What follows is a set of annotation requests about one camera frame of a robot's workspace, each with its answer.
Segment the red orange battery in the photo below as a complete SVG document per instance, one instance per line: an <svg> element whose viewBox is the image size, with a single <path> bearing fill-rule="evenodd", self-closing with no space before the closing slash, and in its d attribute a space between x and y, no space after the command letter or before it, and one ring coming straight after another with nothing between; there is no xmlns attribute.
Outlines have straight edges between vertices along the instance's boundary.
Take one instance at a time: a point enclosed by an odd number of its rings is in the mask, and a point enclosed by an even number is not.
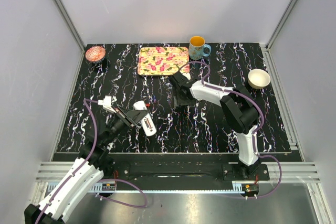
<svg viewBox="0 0 336 224"><path fill-rule="evenodd" d="M148 119L145 119L145 122L150 130L153 129L153 125Z"/></svg>

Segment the white remote control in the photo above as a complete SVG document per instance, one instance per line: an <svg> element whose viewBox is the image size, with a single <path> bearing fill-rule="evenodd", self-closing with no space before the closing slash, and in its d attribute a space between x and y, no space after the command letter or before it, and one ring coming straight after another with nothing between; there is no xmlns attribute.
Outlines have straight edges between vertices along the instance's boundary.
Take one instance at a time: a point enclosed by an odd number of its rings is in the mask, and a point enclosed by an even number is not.
<svg viewBox="0 0 336 224"><path fill-rule="evenodd" d="M156 127L153 123L152 117L149 114L148 107L144 101L138 101L133 104L135 110L146 110L147 114L141 120L141 126L145 132L146 136L154 136L157 132Z"/></svg>

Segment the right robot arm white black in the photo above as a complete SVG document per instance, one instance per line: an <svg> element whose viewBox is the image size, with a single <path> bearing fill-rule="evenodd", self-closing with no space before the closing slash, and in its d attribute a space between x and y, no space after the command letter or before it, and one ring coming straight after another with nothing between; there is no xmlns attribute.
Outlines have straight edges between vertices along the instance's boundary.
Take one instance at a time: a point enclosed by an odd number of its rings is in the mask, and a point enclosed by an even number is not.
<svg viewBox="0 0 336 224"><path fill-rule="evenodd" d="M255 137L260 112L245 86L221 87L200 79L188 79L181 72L173 74L169 80L183 101L203 100L222 108L224 119L238 139L238 158L242 163L238 168L239 175L245 180L256 176Z"/></svg>

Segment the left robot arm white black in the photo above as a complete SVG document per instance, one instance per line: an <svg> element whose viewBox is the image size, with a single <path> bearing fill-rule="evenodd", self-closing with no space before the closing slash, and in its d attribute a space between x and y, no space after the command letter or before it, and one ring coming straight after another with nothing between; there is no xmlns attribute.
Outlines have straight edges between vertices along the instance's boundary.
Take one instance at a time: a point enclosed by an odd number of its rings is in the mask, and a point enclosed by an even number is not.
<svg viewBox="0 0 336 224"><path fill-rule="evenodd" d="M104 109L115 114L114 120L101 129L94 125L93 140L83 146L63 179L39 204L27 206L25 223L66 223L92 186L101 179L113 177L114 164L108 145L124 129L150 117L144 101L136 102L132 110L119 106Z"/></svg>

